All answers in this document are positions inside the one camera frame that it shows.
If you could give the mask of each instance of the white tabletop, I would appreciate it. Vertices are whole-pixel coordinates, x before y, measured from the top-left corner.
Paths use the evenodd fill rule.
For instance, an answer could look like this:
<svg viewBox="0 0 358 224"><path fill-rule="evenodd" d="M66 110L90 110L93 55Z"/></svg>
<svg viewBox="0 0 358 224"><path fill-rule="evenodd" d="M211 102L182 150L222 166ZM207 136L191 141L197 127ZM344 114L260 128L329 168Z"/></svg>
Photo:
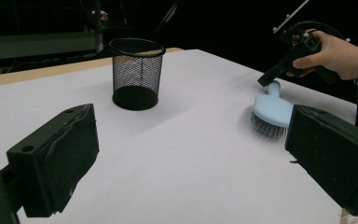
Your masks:
<svg viewBox="0 0 358 224"><path fill-rule="evenodd" d="M0 86L6 151L61 113L94 104L100 153L62 213L21 224L339 223L341 208L284 149L253 132L262 73L192 49L166 53L158 104L117 107L112 67ZM356 106L280 80L281 97L351 123Z"/></svg>

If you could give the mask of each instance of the brush bristles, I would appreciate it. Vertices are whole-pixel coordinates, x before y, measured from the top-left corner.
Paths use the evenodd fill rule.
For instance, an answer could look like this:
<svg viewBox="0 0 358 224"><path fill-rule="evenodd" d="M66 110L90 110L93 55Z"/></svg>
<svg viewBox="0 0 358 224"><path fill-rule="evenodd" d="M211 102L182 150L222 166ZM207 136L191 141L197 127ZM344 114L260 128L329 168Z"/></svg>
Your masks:
<svg viewBox="0 0 358 224"><path fill-rule="evenodd" d="M279 127L273 124L270 124L261 118L259 118L255 112L252 112L251 122L255 130L259 133L262 133L266 137L278 139L285 137L287 134L287 128Z"/></svg>

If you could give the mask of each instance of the mesh wastebasket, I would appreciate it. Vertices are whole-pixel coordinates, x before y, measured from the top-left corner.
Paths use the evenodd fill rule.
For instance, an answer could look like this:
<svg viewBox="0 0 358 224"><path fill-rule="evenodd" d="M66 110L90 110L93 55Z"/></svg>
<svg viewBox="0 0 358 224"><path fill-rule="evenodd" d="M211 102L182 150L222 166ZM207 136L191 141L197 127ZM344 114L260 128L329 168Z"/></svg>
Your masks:
<svg viewBox="0 0 358 224"><path fill-rule="evenodd" d="M128 110L155 106L166 49L139 38L114 39L109 48L113 52L113 102Z"/></svg>

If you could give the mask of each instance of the black cable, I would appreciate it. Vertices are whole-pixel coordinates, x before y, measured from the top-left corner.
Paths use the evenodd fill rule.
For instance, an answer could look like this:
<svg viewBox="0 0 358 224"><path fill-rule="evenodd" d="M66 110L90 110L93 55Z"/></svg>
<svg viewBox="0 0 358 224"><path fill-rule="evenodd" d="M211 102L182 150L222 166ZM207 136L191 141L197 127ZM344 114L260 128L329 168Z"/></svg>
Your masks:
<svg viewBox="0 0 358 224"><path fill-rule="evenodd" d="M330 35L334 35L338 38L345 39L344 35L342 33L340 33L338 30L336 30L335 28L333 28L327 24L319 22L319 21L300 21L300 22L296 23L295 25L293 25L293 27L295 27L295 28L301 27L301 29L303 29L303 30L315 28L315 29L318 29L325 33L328 33Z"/></svg>

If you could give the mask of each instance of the brush handle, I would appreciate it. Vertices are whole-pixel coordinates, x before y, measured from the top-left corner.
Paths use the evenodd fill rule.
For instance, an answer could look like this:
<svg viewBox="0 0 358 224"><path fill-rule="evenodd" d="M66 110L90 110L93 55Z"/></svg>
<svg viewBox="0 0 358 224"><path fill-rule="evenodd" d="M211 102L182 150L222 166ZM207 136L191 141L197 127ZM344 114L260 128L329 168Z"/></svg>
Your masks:
<svg viewBox="0 0 358 224"><path fill-rule="evenodd" d="M281 97L281 84L278 81L272 81L267 85L268 95Z"/></svg>

